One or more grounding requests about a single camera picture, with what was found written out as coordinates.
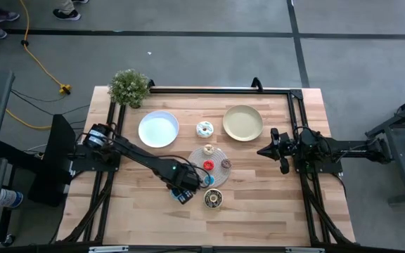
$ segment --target red toy piece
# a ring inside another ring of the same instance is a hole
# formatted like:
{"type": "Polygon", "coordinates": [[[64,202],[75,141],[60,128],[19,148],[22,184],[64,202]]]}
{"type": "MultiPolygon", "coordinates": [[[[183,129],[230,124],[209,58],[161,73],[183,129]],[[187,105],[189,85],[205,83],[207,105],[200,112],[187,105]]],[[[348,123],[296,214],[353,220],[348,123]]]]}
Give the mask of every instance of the red toy piece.
{"type": "Polygon", "coordinates": [[[205,170],[213,170],[214,169],[214,162],[212,160],[207,160],[203,164],[205,170]]]}

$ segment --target beige bowl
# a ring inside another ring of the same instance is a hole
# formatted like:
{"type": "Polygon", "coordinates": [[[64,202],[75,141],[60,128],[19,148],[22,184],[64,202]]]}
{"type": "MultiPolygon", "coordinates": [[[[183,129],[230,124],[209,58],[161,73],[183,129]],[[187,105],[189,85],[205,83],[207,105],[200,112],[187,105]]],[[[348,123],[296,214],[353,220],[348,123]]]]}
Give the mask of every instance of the beige bowl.
{"type": "Polygon", "coordinates": [[[224,114],[223,127],[226,133],[237,141],[251,141],[264,128],[259,112],[249,105],[236,105],[224,114]]]}

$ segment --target green plant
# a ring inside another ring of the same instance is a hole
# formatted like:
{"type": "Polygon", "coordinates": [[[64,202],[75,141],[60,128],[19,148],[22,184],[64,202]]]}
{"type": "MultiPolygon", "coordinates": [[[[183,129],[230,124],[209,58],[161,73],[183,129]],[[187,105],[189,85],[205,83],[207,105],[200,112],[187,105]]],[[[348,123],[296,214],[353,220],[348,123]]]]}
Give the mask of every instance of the green plant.
{"type": "Polygon", "coordinates": [[[135,70],[117,72],[109,83],[110,98],[120,105],[139,108],[149,94],[149,78],[135,70]]]}

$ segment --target yellow extension cord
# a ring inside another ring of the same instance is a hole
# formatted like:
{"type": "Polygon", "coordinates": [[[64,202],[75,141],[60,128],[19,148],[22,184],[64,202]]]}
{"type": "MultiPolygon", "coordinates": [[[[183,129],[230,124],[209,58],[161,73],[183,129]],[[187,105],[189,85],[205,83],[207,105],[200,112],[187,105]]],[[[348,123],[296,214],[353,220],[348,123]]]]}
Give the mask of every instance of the yellow extension cord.
{"type": "MultiPolygon", "coordinates": [[[[29,18],[29,12],[27,11],[26,5],[23,2],[23,0],[20,0],[20,3],[22,7],[25,9],[25,14],[26,14],[26,19],[27,19],[27,24],[26,24],[26,32],[25,32],[25,38],[24,41],[27,41],[27,33],[29,32],[29,27],[30,27],[30,18],[29,18]]],[[[40,63],[40,61],[27,49],[27,45],[23,44],[23,47],[25,48],[25,51],[39,64],[39,66],[42,68],[42,70],[50,77],[52,80],[54,80],[60,87],[59,93],[62,95],[66,95],[69,93],[69,90],[71,90],[71,86],[69,84],[62,84],[60,83],[52,74],[46,70],[46,68],[40,63]]],[[[6,112],[15,120],[17,120],[19,123],[24,124],[25,126],[36,129],[36,130],[49,130],[51,129],[51,126],[32,126],[31,124],[28,124],[24,122],[22,119],[19,117],[16,117],[10,110],[6,109],[6,112]]]]}

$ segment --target butcher block tabletop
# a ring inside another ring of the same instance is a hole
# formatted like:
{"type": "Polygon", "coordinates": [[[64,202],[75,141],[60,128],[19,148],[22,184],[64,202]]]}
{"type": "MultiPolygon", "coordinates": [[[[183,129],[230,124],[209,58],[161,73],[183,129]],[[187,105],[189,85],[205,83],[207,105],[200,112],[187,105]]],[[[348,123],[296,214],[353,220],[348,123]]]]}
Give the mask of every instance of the butcher block tabletop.
{"type": "MultiPolygon", "coordinates": [[[[302,93],[309,127],[330,136],[321,90],[303,89],[302,93]]],[[[84,132],[92,124],[106,122],[109,104],[108,88],[95,87],[84,132]]],[[[296,101],[295,110],[299,116],[296,101]]],[[[209,143],[223,150],[233,166],[228,180],[217,188],[224,196],[221,207],[208,209],[203,204],[204,189],[181,205],[151,170],[122,158],[113,182],[104,245],[308,246],[301,184],[293,161],[289,159],[290,173],[282,175],[279,162],[256,154],[270,144],[273,127],[280,133],[292,131],[286,96],[157,93],[149,95],[141,108],[127,109],[122,135],[138,147],[154,155],[188,157],[209,143]],[[264,128],[255,140],[236,141],[223,130],[224,113],[234,105],[250,105],[259,111],[264,128]],[[164,148],[149,148],[139,138],[141,119],[156,110],[170,112],[179,121],[177,138],[164,148]],[[214,133],[207,139],[196,135],[195,126],[201,121],[214,125],[214,133]]],[[[72,181],[57,240],[69,235],[88,210],[95,174],[84,172],[72,181]]],[[[319,177],[327,213],[346,238],[354,241],[342,185],[330,174],[319,177]]],[[[319,217],[314,213],[321,238],[319,217]]]]}

